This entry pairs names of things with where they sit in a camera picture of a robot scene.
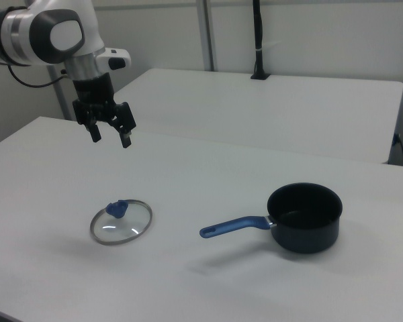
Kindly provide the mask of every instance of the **black cable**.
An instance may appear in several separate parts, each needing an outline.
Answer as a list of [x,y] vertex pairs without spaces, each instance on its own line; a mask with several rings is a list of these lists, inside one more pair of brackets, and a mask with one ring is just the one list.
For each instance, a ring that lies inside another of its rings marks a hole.
[[52,82],[49,82],[49,83],[46,83],[46,84],[43,84],[43,85],[31,85],[31,84],[27,84],[27,83],[23,82],[22,80],[20,80],[20,79],[15,75],[15,73],[13,72],[11,65],[7,65],[7,67],[8,67],[8,69],[9,69],[9,72],[11,72],[11,75],[14,77],[14,79],[16,79],[16,80],[17,80],[19,83],[21,83],[22,85],[27,86],[27,87],[30,87],[30,88],[32,88],[32,89],[41,89],[41,88],[43,88],[43,87],[48,87],[48,86],[50,86],[50,85],[53,85],[53,84],[57,83],[58,81],[61,81],[63,78],[66,78],[66,76],[61,76],[61,77],[58,77],[56,80],[53,80]]
[[400,143],[400,147],[402,148],[402,154],[403,154],[403,142],[400,139],[400,136],[397,138],[397,143]]

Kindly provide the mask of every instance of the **glass lid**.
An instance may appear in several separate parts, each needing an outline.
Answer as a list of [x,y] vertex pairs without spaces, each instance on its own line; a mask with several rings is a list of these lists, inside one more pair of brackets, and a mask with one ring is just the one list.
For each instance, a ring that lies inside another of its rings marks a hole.
[[99,211],[91,221],[94,240],[102,245],[120,245],[142,235],[152,221],[152,209],[139,200],[119,200]]

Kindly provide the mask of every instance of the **blue lid knob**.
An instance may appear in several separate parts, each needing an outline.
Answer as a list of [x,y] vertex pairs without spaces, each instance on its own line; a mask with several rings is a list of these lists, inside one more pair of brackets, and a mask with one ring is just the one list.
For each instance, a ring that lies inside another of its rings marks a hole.
[[114,216],[116,219],[122,218],[127,211],[128,203],[125,200],[118,200],[116,203],[110,203],[106,207],[106,213]]

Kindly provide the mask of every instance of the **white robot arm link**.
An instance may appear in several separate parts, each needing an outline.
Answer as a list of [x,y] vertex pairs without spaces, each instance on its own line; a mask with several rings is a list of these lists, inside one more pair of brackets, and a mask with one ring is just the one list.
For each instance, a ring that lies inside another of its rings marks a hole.
[[128,147],[136,123],[127,103],[114,102],[109,73],[130,67],[130,55],[105,48],[91,0],[37,0],[29,7],[0,9],[0,64],[62,62],[77,90],[77,121],[94,142],[101,139],[96,121],[108,122]]

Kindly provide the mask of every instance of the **white wall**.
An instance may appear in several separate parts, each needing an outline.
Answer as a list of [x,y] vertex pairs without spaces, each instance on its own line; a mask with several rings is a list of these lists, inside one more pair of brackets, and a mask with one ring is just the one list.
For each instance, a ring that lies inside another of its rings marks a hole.
[[[279,42],[263,51],[267,72],[403,82],[403,3],[263,5],[261,14],[263,41]],[[218,70],[252,72],[252,7],[212,0],[212,23]],[[403,101],[397,130],[403,140]],[[392,161],[401,164],[398,146]]]
[[[23,1],[0,1],[0,7],[21,5]],[[45,67],[14,68],[27,83],[50,82]],[[54,89],[30,89],[17,83],[6,66],[0,66],[0,141],[39,116],[62,118]]]

